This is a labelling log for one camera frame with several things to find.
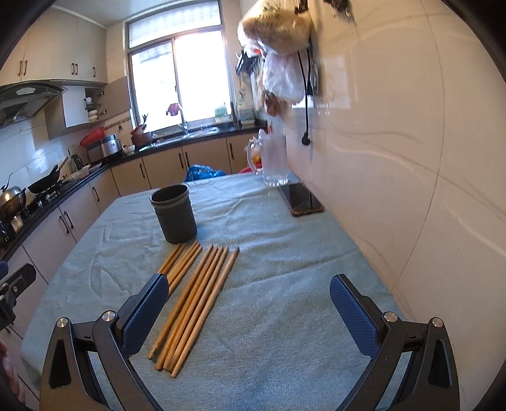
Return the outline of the wooden chopstick six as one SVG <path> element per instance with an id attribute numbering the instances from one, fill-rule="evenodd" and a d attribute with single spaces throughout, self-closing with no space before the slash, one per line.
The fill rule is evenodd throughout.
<path id="1" fill-rule="evenodd" d="M 204 302 L 204 299 L 207 297 L 208 293 L 211 291 L 211 289 L 213 288 L 213 284 L 214 284 L 214 281 L 217 279 L 218 275 L 219 275 L 219 272 L 221 270 L 221 267 L 222 265 L 225 263 L 225 260 L 226 260 L 226 257 L 229 253 L 229 248 L 228 247 L 220 247 L 221 248 L 221 254 L 220 254 L 220 257 L 219 259 L 216 261 L 216 264 L 215 264 L 215 267 L 214 267 L 214 271 L 213 271 L 213 274 L 211 275 L 211 277 L 209 278 L 208 282 L 207 282 L 207 287 L 206 289 L 203 291 L 203 293 L 201 294 L 201 298 L 200 298 L 200 301 L 198 302 L 198 304 L 196 305 L 195 307 L 195 310 L 191 316 L 191 318 L 189 319 L 189 321 L 191 321 L 192 319 L 196 319 L 196 316 L 198 315 L 198 311 L 203 307 L 203 305 L 205 304 Z M 183 348 L 183 345 L 184 345 L 184 342 L 183 342 L 183 337 L 186 337 L 186 336 L 189 336 L 190 334 L 190 325 L 188 323 L 187 325 L 187 328 L 185 329 L 184 333 L 183 333 L 183 336 L 179 342 L 179 345 L 177 345 L 177 348 L 175 350 L 175 353 L 174 355 L 172 356 L 171 358 L 171 361 L 169 363 L 169 368 L 173 365 L 175 365 L 176 363 L 176 353 L 180 353 L 180 350 Z M 165 371 L 168 371 L 171 375 L 171 372 L 169 369 L 163 369 Z"/>

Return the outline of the wooden chopstick seven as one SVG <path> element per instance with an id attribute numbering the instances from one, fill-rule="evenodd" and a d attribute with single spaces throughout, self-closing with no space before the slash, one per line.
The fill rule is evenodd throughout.
<path id="1" fill-rule="evenodd" d="M 193 348 L 193 345 L 195 343 L 195 340 L 197 339 L 201 328 L 203 327 L 205 320 L 207 319 L 207 316 L 209 315 L 213 304 L 215 303 L 219 291 L 221 290 L 222 286 L 224 285 L 226 278 L 228 274 L 230 273 L 233 264 L 237 258 L 237 256 L 240 253 L 239 248 L 235 248 L 231 254 L 231 256 L 228 258 L 228 260 L 222 265 L 221 270 L 219 272 L 219 275 L 217 279 L 214 281 L 213 288 L 208 293 L 207 297 L 204 299 L 205 304 L 203 307 L 198 311 L 198 315 L 196 316 L 196 319 L 192 319 L 189 322 L 190 325 L 190 334 L 189 336 L 183 337 L 183 348 L 180 350 L 180 353 L 176 353 L 176 363 L 175 365 L 171 366 L 169 368 L 171 372 L 171 377 L 177 377 L 179 375 L 183 364 L 185 363 L 189 352 Z"/>

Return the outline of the wooden chopstick three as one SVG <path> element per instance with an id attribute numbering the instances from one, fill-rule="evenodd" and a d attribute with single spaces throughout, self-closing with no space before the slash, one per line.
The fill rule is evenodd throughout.
<path id="1" fill-rule="evenodd" d="M 168 282 L 168 284 L 169 284 L 169 293 L 170 294 L 172 294 L 174 292 L 174 290 L 177 289 L 177 286 L 180 284 L 180 282 L 183 279 L 183 277 L 185 276 L 185 274 L 189 271 L 189 268 L 193 265 L 194 261 L 196 260 L 196 258 L 200 254 L 201 250 L 202 250 L 202 246 L 199 243 L 198 248 L 195 250 L 195 252 L 193 253 L 192 257 L 184 265 L 183 270 L 179 273 L 179 275 L 177 276 L 177 278 L 172 283 Z"/>

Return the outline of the wooden chopstick two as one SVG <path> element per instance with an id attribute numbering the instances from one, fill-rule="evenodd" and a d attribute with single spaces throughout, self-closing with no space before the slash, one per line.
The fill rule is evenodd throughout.
<path id="1" fill-rule="evenodd" d="M 199 242 L 194 241 L 191 245 L 184 248 L 178 256 L 178 259 L 174 262 L 171 269 L 167 272 L 166 277 L 169 283 L 172 283 L 179 273 L 183 270 L 184 265 L 192 257 L 195 250 L 198 248 Z"/>

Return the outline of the wooden chopstick five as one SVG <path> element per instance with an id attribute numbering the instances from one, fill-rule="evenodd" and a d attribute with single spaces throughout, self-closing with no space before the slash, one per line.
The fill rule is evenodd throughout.
<path id="1" fill-rule="evenodd" d="M 185 329 L 187 328 L 189 319 L 191 318 L 196 305 L 200 301 L 201 294 L 207 287 L 207 282 L 213 274 L 216 261 L 219 259 L 220 254 L 221 248 L 213 247 L 213 252 L 209 255 L 209 259 L 201 271 L 201 277 L 199 277 L 198 282 L 195 284 L 194 290 L 189 295 L 188 301 L 186 302 L 182 312 L 174 324 L 172 331 L 170 332 L 169 342 L 162 351 L 162 356 L 164 359 L 156 358 L 154 367 L 157 371 L 162 371 L 163 369 L 169 368 L 171 358 L 175 353 L 177 345 L 179 345 L 179 342 L 183 336 Z"/>

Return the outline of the wooden chopstick four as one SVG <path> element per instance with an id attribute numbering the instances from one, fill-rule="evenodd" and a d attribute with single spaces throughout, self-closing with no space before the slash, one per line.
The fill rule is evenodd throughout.
<path id="1" fill-rule="evenodd" d="M 171 313 L 169 314 L 167 320 L 165 321 L 165 324 L 163 325 L 159 333 L 159 336 L 157 336 L 152 347 L 148 351 L 147 359 L 155 359 L 155 358 L 164 359 L 164 357 L 162 356 L 162 351 L 163 348 L 165 348 L 165 346 L 169 342 L 170 332 L 172 331 L 177 318 L 179 317 L 186 302 L 188 301 L 189 295 L 194 290 L 195 284 L 198 282 L 199 277 L 201 277 L 201 271 L 203 270 L 203 267 L 206 265 L 209 259 L 209 255 L 212 252 L 213 252 L 213 245 L 207 248 L 206 253 L 202 257 L 201 261 L 198 263 L 197 267 L 193 271 L 190 279 L 184 286 L 184 289 L 181 295 L 178 297 L 177 302 L 174 308 L 171 310 Z"/>

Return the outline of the wooden chopstick one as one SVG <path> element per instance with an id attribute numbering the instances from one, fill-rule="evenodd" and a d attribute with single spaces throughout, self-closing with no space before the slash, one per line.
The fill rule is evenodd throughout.
<path id="1" fill-rule="evenodd" d="M 174 263 L 176 262 L 177 258 L 179 257 L 179 255 L 182 253 L 184 249 L 184 245 L 183 244 L 178 244 L 170 253 L 170 255 L 167 257 L 167 259 L 165 260 L 165 262 L 162 264 L 162 266 L 160 266 L 158 272 L 159 274 L 162 274 L 162 275 L 167 275 L 168 272 L 171 270 L 171 267 L 174 265 Z"/>

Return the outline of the lower kitchen cabinets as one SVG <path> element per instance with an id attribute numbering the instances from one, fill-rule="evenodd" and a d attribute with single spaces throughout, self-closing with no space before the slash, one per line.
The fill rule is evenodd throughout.
<path id="1" fill-rule="evenodd" d="M 100 214 L 119 197 L 184 180 L 192 165 L 207 165 L 227 174 L 246 166 L 244 147 L 256 131 L 224 132 L 167 140 L 130 157 L 101 165 L 84 179 L 60 188 L 49 203 L 25 221 L 1 252 L 11 272 L 25 264 L 37 271 L 35 283 L 17 298 L 15 319 L 7 331 L 25 336 L 47 284 Z"/>

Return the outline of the kitchen window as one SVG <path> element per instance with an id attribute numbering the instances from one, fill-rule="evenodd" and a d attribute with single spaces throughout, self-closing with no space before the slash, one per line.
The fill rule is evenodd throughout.
<path id="1" fill-rule="evenodd" d="M 136 121 L 148 132 L 183 131 L 227 122 L 232 86 L 221 5 L 188 1 L 126 25 L 126 48 Z"/>

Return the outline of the black wok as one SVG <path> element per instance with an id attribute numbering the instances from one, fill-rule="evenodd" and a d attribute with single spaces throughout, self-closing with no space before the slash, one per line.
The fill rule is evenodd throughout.
<path id="1" fill-rule="evenodd" d="M 67 156 L 60 164 L 55 165 L 48 175 L 29 185 L 28 190 L 33 194 L 40 194 L 54 186 L 59 180 L 61 168 L 68 162 L 69 158 Z"/>

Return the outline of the light blue table cloth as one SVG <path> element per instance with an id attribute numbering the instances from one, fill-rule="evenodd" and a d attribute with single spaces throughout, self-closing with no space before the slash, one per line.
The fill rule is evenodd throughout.
<path id="1" fill-rule="evenodd" d="M 368 364 L 329 296 L 339 273 L 383 311 L 393 296 L 331 213 L 296 218 L 254 175 L 193 182 L 201 245 L 238 257 L 177 377 L 132 364 L 165 410 L 334 410 Z M 61 317 L 93 321 L 137 293 L 171 252 L 149 193 L 116 199 L 64 260 L 34 312 L 22 361 L 39 383 Z"/>

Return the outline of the dark red pot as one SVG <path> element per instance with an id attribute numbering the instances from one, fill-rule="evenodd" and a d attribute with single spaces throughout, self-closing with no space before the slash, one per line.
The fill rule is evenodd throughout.
<path id="1" fill-rule="evenodd" d="M 153 143 L 153 135 L 151 132 L 147 132 L 147 125 L 141 124 L 134 128 L 131 132 L 131 141 L 135 146 L 136 150 L 141 150 L 145 146 Z"/>

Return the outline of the blue plastic bag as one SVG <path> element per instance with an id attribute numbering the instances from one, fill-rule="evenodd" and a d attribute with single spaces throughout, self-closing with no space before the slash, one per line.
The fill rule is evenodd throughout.
<path id="1" fill-rule="evenodd" d="M 225 176 L 226 172 L 223 169 L 213 169 L 210 166 L 202 164 L 194 164 L 189 167 L 186 172 L 184 181 L 199 181 L 205 179 L 211 179 L 216 177 Z"/>

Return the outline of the bag of bread hanging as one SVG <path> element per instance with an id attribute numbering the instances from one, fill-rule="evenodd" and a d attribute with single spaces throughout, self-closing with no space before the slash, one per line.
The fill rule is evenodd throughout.
<path id="1" fill-rule="evenodd" d="M 250 52 L 286 56 L 309 46 L 311 25 L 306 1 L 291 8 L 281 1 L 256 1 L 238 23 L 238 41 Z"/>

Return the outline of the upper wall cabinets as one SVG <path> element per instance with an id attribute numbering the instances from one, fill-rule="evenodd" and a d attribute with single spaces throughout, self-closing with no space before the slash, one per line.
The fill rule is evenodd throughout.
<path id="1" fill-rule="evenodd" d="M 23 34 L 1 68 L 3 86 L 21 81 L 106 83 L 106 29 L 49 8 Z"/>

